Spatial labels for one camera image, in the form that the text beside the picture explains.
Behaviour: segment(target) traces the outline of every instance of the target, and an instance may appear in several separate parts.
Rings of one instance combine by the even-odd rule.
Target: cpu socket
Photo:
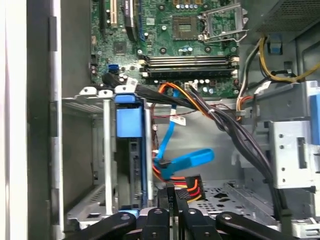
[[[172,18],[173,40],[197,40],[197,16],[174,16]]]

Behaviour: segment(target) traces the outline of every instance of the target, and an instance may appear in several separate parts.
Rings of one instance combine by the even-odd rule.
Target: chipset
[[[125,55],[127,51],[127,43],[125,41],[113,42],[113,54],[114,55]]]
[[[174,16],[172,18],[173,40],[197,40],[197,16]]]

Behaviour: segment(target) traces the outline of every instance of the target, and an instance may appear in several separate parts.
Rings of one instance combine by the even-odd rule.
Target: blue sata port
[[[108,64],[108,72],[111,74],[117,74],[119,72],[118,64]]]

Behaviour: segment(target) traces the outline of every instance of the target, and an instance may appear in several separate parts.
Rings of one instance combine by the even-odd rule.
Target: motherboard
[[[239,58],[231,39],[236,35],[236,13],[228,8],[234,4],[93,0],[92,82],[102,83],[102,75],[109,72],[124,84],[134,78],[156,89],[172,82],[184,88],[192,85],[205,98],[235,98]]]

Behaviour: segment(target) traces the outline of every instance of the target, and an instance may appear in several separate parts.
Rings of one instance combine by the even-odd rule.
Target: green circuit board
[[[203,25],[199,15],[203,11],[221,7],[221,0],[133,0],[136,41],[130,41],[125,28],[124,0],[103,0],[105,11],[116,7],[116,24],[109,20],[105,32],[101,31],[101,3],[92,2],[91,8],[91,56],[96,61],[94,83],[102,82],[110,64],[119,65],[120,76],[135,78],[140,84],[156,89],[163,80],[145,79],[140,72],[139,55],[147,57],[180,56],[227,56],[237,54],[234,41],[203,43],[198,40]],[[235,14],[232,11],[214,16],[212,27],[217,33],[235,29]],[[235,79],[231,76],[208,76],[166,80],[168,82],[197,82],[203,97],[235,98]]]

